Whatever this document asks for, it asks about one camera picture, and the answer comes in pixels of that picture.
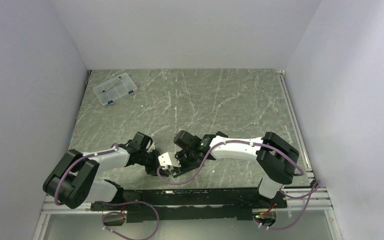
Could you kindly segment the black remote battery cover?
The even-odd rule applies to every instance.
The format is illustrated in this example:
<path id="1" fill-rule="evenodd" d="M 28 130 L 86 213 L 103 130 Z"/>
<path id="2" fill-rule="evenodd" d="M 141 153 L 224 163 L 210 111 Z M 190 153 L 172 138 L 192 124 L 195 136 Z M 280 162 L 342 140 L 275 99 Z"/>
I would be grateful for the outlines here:
<path id="1" fill-rule="evenodd" d="M 229 136 L 221 131 L 217 131 L 215 133 L 216 136 L 220 136 L 220 137 L 223 137 L 223 138 L 229 138 Z"/>

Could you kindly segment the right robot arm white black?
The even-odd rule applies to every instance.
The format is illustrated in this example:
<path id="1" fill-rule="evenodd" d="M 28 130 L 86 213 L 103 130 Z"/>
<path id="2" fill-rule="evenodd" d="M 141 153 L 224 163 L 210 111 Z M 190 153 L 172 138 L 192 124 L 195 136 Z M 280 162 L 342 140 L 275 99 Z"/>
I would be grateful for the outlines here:
<path id="1" fill-rule="evenodd" d="M 234 159 L 258 163 L 265 176 L 258 184 L 255 200 L 262 208 L 269 207 L 280 188 L 291 184 L 294 176 L 304 174 L 298 166 L 299 151 L 274 132 L 266 132 L 263 137 L 230 138 L 218 131 L 200 138 L 181 130 L 173 142 L 180 147 L 174 155 L 180 164 L 176 169 L 180 175 L 201 169 L 202 162 L 207 160 Z"/>

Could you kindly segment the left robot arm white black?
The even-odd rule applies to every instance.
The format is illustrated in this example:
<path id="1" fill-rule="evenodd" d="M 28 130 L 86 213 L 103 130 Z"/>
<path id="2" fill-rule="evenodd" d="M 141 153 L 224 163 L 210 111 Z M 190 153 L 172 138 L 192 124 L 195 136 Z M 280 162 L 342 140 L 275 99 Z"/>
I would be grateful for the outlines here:
<path id="1" fill-rule="evenodd" d="M 127 143 L 113 143 L 105 150 L 80 152 L 70 149 L 45 179 L 42 189 L 54 198 L 57 206 L 76 209 L 84 202 L 98 202 L 117 210 L 126 201 L 124 188 L 108 179 L 97 180 L 97 175 L 140 165 L 148 175 L 156 176 L 159 154 L 153 139 L 139 131 Z"/>

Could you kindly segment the clear plastic organizer box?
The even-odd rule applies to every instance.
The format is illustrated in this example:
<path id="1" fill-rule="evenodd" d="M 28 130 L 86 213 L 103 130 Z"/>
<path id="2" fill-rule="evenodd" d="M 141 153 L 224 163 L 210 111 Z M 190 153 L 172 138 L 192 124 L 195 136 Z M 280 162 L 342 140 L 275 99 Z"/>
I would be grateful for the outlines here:
<path id="1" fill-rule="evenodd" d="M 124 72 L 103 81 L 92 89 L 99 102 L 107 107 L 129 96 L 133 96 L 138 88 L 133 79 Z"/>

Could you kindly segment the aluminium side rail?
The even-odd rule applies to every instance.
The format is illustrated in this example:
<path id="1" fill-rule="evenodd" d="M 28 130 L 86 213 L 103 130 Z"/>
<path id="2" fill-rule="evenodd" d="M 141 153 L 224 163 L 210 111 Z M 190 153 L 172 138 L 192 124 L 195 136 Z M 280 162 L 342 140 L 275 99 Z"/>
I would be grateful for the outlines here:
<path id="1" fill-rule="evenodd" d="M 303 140 L 303 137 L 301 134 L 300 126 L 299 126 L 299 123 L 298 123 L 298 120 L 297 120 L 297 117 L 296 117 L 296 114 L 295 114 L 295 111 L 294 111 L 294 108 L 292 105 L 292 101 L 291 101 L 287 86 L 286 86 L 286 82 L 285 82 L 285 78 L 284 78 L 284 70 L 278 70 L 277 69 L 276 70 L 276 76 L 279 80 L 283 95 L 285 97 L 289 116 L 290 116 L 290 119 L 292 121 L 293 130 L 294 130 L 295 136 L 297 138 L 298 148 L 300 150 L 301 157 L 302 157 L 304 164 L 305 164 L 305 169 L 308 172 L 312 172 L 313 168 L 312 168 L 312 165 L 311 165 L 308 153 L 307 153 L 306 146 L 304 144 L 304 140 Z"/>

